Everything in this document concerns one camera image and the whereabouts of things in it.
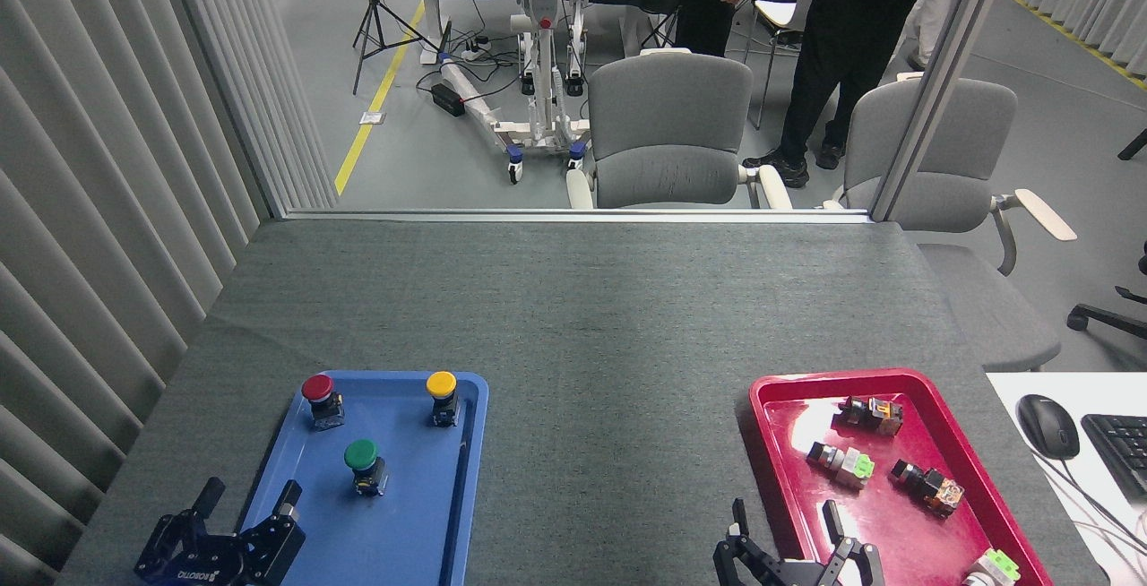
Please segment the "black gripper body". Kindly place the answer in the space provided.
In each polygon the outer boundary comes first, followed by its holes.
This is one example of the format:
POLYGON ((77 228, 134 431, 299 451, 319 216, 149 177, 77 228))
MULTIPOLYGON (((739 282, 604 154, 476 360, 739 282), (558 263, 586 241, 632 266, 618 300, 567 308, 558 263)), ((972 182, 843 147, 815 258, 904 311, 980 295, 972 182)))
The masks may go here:
POLYGON ((759 578, 762 585, 832 585, 821 578, 826 567, 816 561, 781 561, 759 578))
POLYGON ((167 561, 167 585, 245 585, 245 541, 239 537, 181 541, 167 561))

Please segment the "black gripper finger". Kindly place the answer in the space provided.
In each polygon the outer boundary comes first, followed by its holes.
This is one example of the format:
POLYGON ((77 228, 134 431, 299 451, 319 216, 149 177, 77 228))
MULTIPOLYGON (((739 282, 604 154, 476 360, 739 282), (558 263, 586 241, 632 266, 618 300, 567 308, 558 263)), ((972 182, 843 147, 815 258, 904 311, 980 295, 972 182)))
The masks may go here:
POLYGON ((224 480, 210 477, 189 508, 159 517, 136 560, 134 570, 139 578, 145 583, 180 581, 177 571, 193 561, 201 542, 206 542, 206 521, 224 491, 224 480))
POLYGON ((824 523, 834 550, 824 563, 824 585, 838 585, 838 577, 848 561, 858 569, 861 585, 884 585, 884 563, 877 546, 857 541, 844 533, 836 502, 824 502, 824 523))
POLYGON ((286 480, 270 517, 240 534, 243 552, 243 583, 281 585, 305 541, 295 518, 302 495, 297 480, 286 480))
POLYGON ((720 585, 746 585, 738 575, 738 565, 746 567, 759 585, 780 585, 780 562, 752 541, 748 533, 746 503, 734 499, 729 506, 733 523, 728 533, 713 547, 713 571, 720 585))

